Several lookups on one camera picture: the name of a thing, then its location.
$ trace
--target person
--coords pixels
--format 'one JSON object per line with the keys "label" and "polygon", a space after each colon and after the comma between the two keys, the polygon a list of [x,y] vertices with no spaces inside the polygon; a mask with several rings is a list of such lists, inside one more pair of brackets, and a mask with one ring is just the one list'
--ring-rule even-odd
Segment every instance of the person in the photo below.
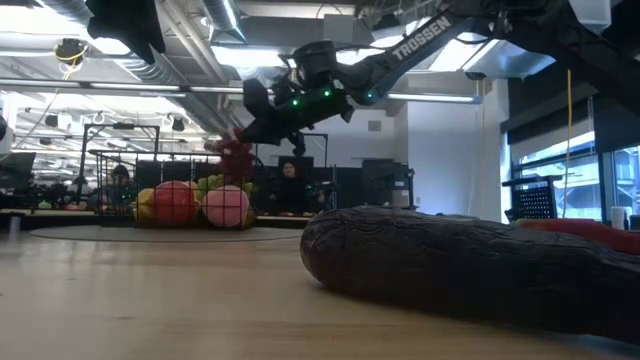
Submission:
{"label": "person", "polygon": [[270,200],[276,214],[302,214],[307,211],[306,181],[298,176],[296,167],[287,162],[282,167],[282,179]]}
{"label": "person", "polygon": [[76,192],[78,192],[78,187],[80,183],[82,183],[82,189],[80,189],[80,196],[85,197],[86,195],[91,194],[92,189],[87,183],[87,179],[85,179],[84,176],[78,176],[77,178],[73,179],[73,182],[71,182],[71,185],[69,185],[69,187],[67,188],[67,192],[70,193],[72,197],[74,197]]}
{"label": "person", "polygon": [[80,203],[78,204],[78,209],[85,209],[87,207],[87,202],[89,201],[89,195],[91,194],[91,187],[88,185],[87,180],[84,176],[78,176],[73,179],[71,185],[67,187],[66,195],[64,196],[64,203],[67,205],[74,205],[76,199],[76,194],[78,192],[78,187],[82,184],[82,189],[80,189]]}
{"label": "person", "polygon": [[110,206],[113,210],[126,211],[127,206],[136,198],[136,189],[131,182],[129,170],[124,165],[117,165],[111,171],[111,183],[99,189],[92,196],[90,205]]}

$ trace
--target speaker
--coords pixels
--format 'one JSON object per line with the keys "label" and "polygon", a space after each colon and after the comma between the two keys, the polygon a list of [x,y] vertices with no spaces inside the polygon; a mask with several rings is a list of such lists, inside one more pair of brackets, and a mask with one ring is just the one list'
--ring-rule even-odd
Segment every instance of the speaker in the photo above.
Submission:
{"label": "speaker", "polygon": [[44,118],[44,123],[50,127],[58,127],[58,115],[47,115],[47,117]]}

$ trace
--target wooden table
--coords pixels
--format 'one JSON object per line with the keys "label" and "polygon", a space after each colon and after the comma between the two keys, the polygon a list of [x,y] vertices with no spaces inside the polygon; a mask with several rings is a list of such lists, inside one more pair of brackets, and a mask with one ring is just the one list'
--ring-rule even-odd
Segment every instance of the wooden table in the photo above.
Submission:
{"label": "wooden table", "polygon": [[149,244],[21,236],[0,242],[2,360],[616,360],[640,354],[604,340],[467,323],[335,295],[305,270],[297,240]]}

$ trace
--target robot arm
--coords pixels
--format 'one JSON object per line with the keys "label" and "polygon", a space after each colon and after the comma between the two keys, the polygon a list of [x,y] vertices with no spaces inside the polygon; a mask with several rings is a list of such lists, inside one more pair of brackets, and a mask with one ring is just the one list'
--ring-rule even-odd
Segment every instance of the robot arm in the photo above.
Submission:
{"label": "robot arm", "polygon": [[452,0],[395,46],[354,65],[338,63],[340,49],[330,41],[297,49],[289,57],[296,62],[298,82],[287,76],[277,81],[273,105],[257,80],[246,81],[245,107],[256,120],[241,140],[279,145],[281,139],[301,139],[292,134],[335,115],[349,122],[354,110],[347,97],[375,104],[402,75],[463,32],[550,55],[640,115],[640,63],[580,24],[569,0]]}

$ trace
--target window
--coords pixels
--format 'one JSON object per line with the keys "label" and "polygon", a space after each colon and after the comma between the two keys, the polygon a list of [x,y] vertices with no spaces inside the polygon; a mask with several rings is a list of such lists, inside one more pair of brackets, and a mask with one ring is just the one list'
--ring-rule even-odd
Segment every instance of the window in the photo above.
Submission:
{"label": "window", "polygon": [[[566,199],[564,179],[555,181],[553,184],[558,217],[562,217],[566,202],[566,218],[602,220],[598,157],[593,150],[594,146],[593,132],[571,139]],[[564,176],[566,150],[567,142],[564,141],[522,157],[518,159],[520,165],[514,166],[514,175],[516,177]]]}
{"label": "window", "polygon": [[[591,149],[595,146],[595,133],[593,131],[589,131],[586,134],[582,134],[580,136],[576,136],[571,139],[571,148],[570,152],[575,152],[578,150]],[[520,158],[520,164],[528,164],[533,161],[538,161],[542,159],[546,159],[552,156],[564,155],[567,153],[567,142],[563,141],[561,143],[550,146],[546,149],[536,151],[533,154],[524,156]]]}
{"label": "window", "polygon": [[617,150],[613,155],[616,179],[615,204],[630,208],[633,215],[640,213],[640,206],[638,206],[638,194],[640,194],[639,152],[640,147],[633,146]]}

